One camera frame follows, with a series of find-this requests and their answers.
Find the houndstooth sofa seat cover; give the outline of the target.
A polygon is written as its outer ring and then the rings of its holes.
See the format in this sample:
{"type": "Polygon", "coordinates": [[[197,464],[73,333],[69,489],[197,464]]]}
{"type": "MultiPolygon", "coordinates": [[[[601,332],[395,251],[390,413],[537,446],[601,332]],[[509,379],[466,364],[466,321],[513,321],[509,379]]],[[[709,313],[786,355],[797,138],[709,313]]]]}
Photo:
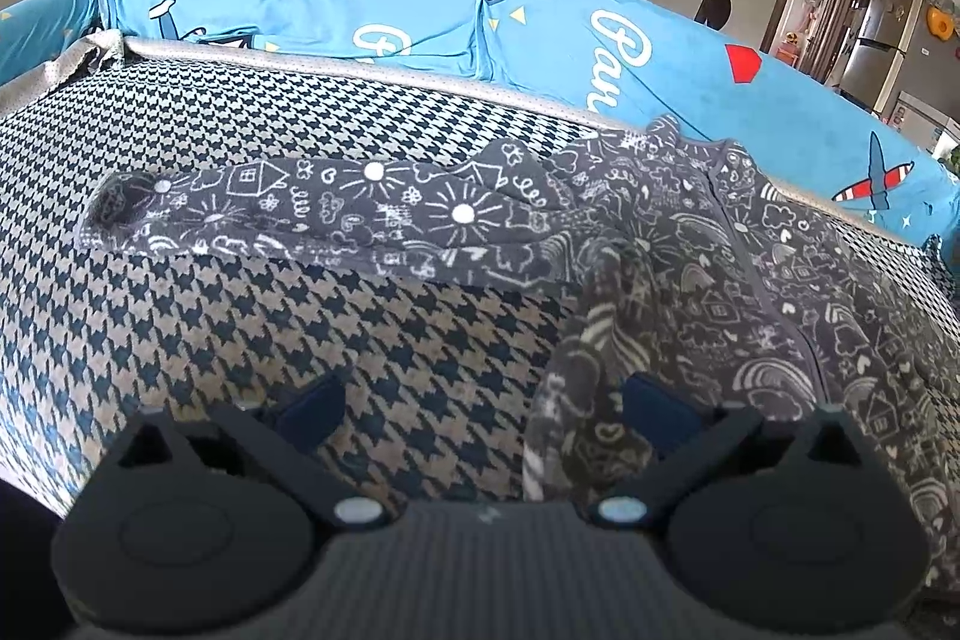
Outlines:
{"type": "Polygon", "coordinates": [[[85,248],[117,172],[262,159],[455,166],[494,140],[546,158],[569,115],[226,53],[142,57],[96,35],[2,89],[2,461],[70,505],[137,409],[199,419],[347,372],[324,456],[384,497],[527,498],[524,434],[571,307],[560,296],[259,257],[85,248]]]}

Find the grey doodle-print garment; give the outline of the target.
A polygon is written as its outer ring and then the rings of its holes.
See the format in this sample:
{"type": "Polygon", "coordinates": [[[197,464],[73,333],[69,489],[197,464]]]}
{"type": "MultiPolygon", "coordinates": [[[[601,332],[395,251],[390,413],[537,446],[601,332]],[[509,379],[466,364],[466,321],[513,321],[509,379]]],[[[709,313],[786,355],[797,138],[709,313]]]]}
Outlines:
{"type": "Polygon", "coordinates": [[[524,434],[530,500],[640,471],[625,381],[796,420],[841,406],[889,465],[958,587],[958,323],[924,271],[784,195],[742,146],[662,117],[540,158],[494,140],[455,166],[334,158],[117,172],[78,244],[221,255],[560,296],[571,314],[524,434]]]}

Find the black chair by door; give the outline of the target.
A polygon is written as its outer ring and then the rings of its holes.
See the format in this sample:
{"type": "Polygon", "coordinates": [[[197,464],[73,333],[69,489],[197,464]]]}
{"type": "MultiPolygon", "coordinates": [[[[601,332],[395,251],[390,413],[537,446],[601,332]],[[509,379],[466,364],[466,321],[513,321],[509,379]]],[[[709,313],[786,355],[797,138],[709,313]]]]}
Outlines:
{"type": "Polygon", "coordinates": [[[731,18],[731,11],[731,0],[701,0],[695,13],[695,21],[713,31],[720,31],[731,18]]]}

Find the blue printed sofa back cover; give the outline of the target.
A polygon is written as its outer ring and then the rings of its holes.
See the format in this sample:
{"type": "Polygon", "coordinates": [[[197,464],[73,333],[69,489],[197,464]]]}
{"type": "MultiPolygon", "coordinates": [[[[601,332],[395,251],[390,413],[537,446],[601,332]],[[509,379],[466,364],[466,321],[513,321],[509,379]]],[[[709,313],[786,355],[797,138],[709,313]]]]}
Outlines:
{"type": "Polygon", "coordinates": [[[958,234],[957,177],[931,154],[770,55],[647,0],[23,0],[2,13],[3,78],[96,28],[485,81],[631,125],[665,113],[905,241],[958,234]]]}

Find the silver refrigerator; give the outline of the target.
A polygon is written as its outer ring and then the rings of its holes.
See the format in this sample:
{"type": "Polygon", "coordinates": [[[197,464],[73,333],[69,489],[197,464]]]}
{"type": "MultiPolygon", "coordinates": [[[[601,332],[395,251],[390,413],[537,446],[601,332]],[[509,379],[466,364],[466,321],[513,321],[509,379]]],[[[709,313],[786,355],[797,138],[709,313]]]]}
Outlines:
{"type": "Polygon", "coordinates": [[[906,92],[958,115],[958,0],[871,0],[839,92],[880,117],[906,92]]]}

